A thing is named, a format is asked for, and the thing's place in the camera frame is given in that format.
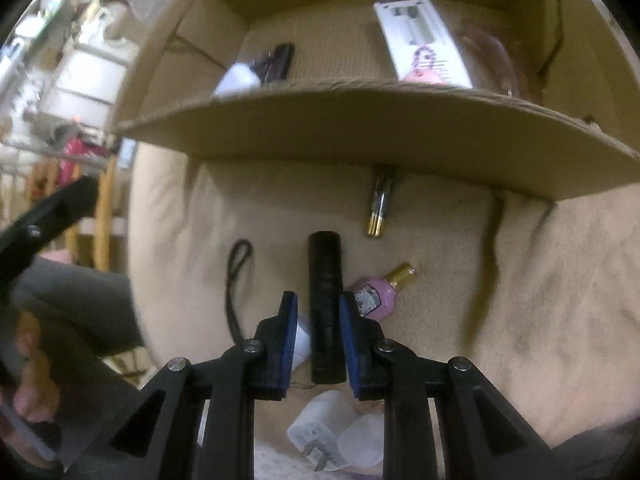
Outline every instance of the pink perfume bottle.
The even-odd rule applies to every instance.
[[[411,282],[415,275],[411,265],[402,264],[384,278],[369,278],[351,287],[360,315],[380,321],[393,314],[398,290]]]

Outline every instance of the beige cloth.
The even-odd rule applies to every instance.
[[[418,269],[383,321],[385,335],[421,356],[469,355],[549,444],[638,410],[640,187],[551,205],[402,173],[388,230],[370,240],[371,186],[369,168],[207,165],[141,146],[130,275],[158,361],[200,362],[232,345],[223,287],[238,238],[255,246],[238,299],[251,335],[283,290],[306,310],[306,239],[335,230],[347,285],[405,260]],[[308,367],[294,380],[308,382]],[[259,403],[258,441],[296,456],[286,428],[320,391],[292,388],[284,402]]]

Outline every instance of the gold cap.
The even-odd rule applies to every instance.
[[[384,227],[385,219],[376,213],[371,213],[371,218],[369,219],[369,225],[367,227],[367,236],[374,238],[381,237]]]
[[[411,265],[402,264],[400,267],[392,270],[388,275],[386,275],[385,280],[389,282],[389,285],[391,285],[394,290],[400,290],[405,285],[411,283],[415,278],[415,275],[415,269]]]

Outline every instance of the gray pants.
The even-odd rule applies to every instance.
[[[12,300],[42,327],[42,349],[60,387],[60,462],[75,462],[138,391],[101,360],[142,345],[129,279],[37,258]]]

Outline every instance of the metal bolt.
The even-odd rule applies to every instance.
[[[381,352],[393,352],[396,348],[398,348],[398,343],[396,343],[393,339],[383,339],[378,343],[378,350]]]
[[[27,226],[27,234],[33,240],[40,240],[40,237],[42,236],[42,231],[37,225],[30,225],[30,226]]]
[[[456,370],[460,370],[461,372],[471,370],[472,367],[471,361],[466,357],[454,357],[450,363]]]
[[[187,359],[184,357],[176,357],[171,359],[167,364],[167,367],[172,372],[179,372],[180,370],[184,370],[184,367],[187,365]]]
[[[249,354],[255,354],[262,350],[262,343],[257,339],[247,339],[244,343],[242,343],[245,352],[249,352]]]

